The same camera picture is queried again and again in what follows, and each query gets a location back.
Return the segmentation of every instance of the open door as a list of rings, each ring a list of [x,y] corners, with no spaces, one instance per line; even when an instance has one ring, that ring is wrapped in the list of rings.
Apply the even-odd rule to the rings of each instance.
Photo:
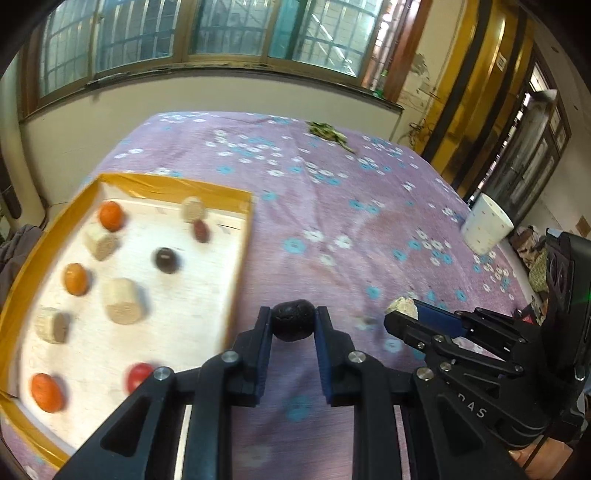
[[[519,225],[554,170],[558,153],[548,123],[556,108],[558,91],[532,94],[521,123],[483,191],[491,197],[514,225]]]

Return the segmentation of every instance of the purple tablecloth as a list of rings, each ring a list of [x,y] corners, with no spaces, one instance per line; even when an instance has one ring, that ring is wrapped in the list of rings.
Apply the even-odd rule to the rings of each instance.
[[[204,180],[258,198],[238,330],[261,305],[304,298],[329,308],[335,328],[385,365],[410,371],[422,355],[389,335],[384,309],[410,296],[448,310],[510,313],[527,302],[495,248],[473,255],[460,197],[411,150],[342,130],[351,154],[308,133],[304,121],[252,113],[153,116],[99,164]],[[331,409],[320,389],[313,339],[273,341],[267,388],[256,409],[235,409],[238,480],[327,480],[351,475],[353,411]],[[40,480],[52,470],[6,423],[19,461]]]

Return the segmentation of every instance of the window sill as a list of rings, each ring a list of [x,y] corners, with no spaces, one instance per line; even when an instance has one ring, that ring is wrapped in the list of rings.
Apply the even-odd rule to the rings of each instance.
[[[294,83],[313,85],[323,89],[338,90],[344,95],[357,98],[367,103],[373,103],[374,105],[380,108],[385,108],[394,112],[398,112],[400,115],[404,111],[404,108],[401,105],[394,102],[390,102],[385,99],[378,98],[374,96],[373,92],[371,92],[368,89],[364,89],[354,85],[347,85],[345,83],[334,82],[331,80],[319,79],[297,72],[278,70],[276,67],[270,68],[264,64],[181,64],[163,66],[154,69],[144,70],[141,72],[115,73],[112,75],[107,75],[100,79],[91,80],[87,82],[84,86],[78,88],[77,90],[69,92],[54,101],[41,105],[34,112],[31,112],[29,115],[23,117],[21,122],[26,122],[32,118],[35,118],[37,115],[44,112],[45,110],[56,108],[62,103],[70,101],[79,96],[88,95],[103,88],[115,87],[122,83],[143,81],[147,79],[152,79],[153,77],[163,77],[172,75],[216,75],[223,72],[231,72],[231,74],[235,76],[265,76],[269,77],[269,79],[280,77],[282,79],[290,80]]]

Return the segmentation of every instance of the orange fruit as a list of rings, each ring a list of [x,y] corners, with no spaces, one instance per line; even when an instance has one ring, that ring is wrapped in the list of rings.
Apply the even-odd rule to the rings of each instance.
[[[48,413],[55,413],[64,407],[64,395],[60,386],[47,374],[33,375],[31,396],[39,408]]]
[[[88,290],[88,273],[79,263],[68,264],[64,270],[63,282],[68,293],[79,297]]]
[[[117,202],[103,202],[99,209],[99,222],[109,232],[116,232],[123,226],[123,209]]]

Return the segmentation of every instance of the white cup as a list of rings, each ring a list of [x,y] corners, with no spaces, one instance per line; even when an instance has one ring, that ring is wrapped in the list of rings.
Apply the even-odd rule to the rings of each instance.
[[[503,209],[481,193],[460,231],[470,250],[476,255],[484,255],[512,230],[513,222]]]

